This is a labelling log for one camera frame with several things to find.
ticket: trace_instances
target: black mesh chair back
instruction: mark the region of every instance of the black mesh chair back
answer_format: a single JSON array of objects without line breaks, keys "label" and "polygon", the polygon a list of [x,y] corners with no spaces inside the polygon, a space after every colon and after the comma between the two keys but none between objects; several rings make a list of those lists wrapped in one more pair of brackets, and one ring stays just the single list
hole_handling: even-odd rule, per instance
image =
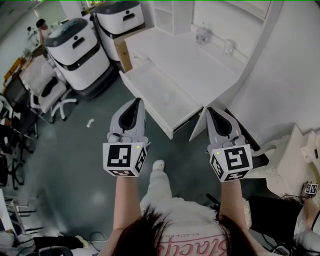
[{"label": "black mesh chair back", "polygon": [[22,112],[29,103],[30,93],[22,83],[19,74],[12,76],[3,95],[11,105],[13,111],[17,113]]},{"label": "black mesh chair back", "polygon": [[8,163],[5,155],[0,154],[0,186],[5,187],[8,182]]}]

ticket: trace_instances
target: dark hair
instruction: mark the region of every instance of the dark hair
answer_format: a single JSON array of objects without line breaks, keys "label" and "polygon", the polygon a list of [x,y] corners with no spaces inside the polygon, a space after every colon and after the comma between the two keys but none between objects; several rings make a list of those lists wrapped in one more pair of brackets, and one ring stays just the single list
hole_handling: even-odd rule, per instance
[{"label": "dark hair", "polygon": [[37,28],[40,28],[43,24],[45,24],[45,20],[43,18],[39,19],[37,22],[36,22],[36,27]]},{"label": "dark hair", "polygon": [[[247,236],[234,221],[220,216],[219,224],[226,240],[227,256],[257,256]],[[168,225],[166,217],[148,206],[140,218],[123,230],[112,256],[157,256],[163,233]]]}]

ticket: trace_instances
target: white countertop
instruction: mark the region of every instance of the white countertop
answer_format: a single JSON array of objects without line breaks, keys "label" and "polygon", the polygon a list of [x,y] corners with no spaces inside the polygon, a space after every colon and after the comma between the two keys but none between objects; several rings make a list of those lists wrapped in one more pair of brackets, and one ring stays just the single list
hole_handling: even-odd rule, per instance
[{"label": "white countertop", "polygon": [[239,78],[201,51],[193,32],[172,36],[153,27],[125,42],[129,51],[148,57],[202,106],[209,105]]}]

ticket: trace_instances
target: gray floor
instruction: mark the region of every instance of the gray floor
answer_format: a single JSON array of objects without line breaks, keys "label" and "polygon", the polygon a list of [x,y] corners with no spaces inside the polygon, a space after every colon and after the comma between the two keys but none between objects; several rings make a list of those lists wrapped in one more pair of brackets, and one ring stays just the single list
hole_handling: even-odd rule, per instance
[{"label": "gray floor", "polygon": [[[33,155],[23,168],[23,196],[38,196],[43,224],[68,235],[89,239],[92,232],[106,237],[112,230],[116,179],[103,170],[102,144],[112,115],[132,94],[118,78],[99,97],[82,100],[67,109],[68,119],[59,117],[55,124],[42,124]],[[87,123],[94,119],[90,128]],[[152,164],[157,159],[166,163],[172,193],[186,201],[210,205],[206,193],[220,199],[220,183],[205,153],[209,144],[206,132],[192,142],[189,136],[197,120],[192,120],[170,140],[146,115],[146,136],[151,145],[138,179],[139,197],[147,192]],[[271,193],[264,179],[243,180],[243,196]]]}]

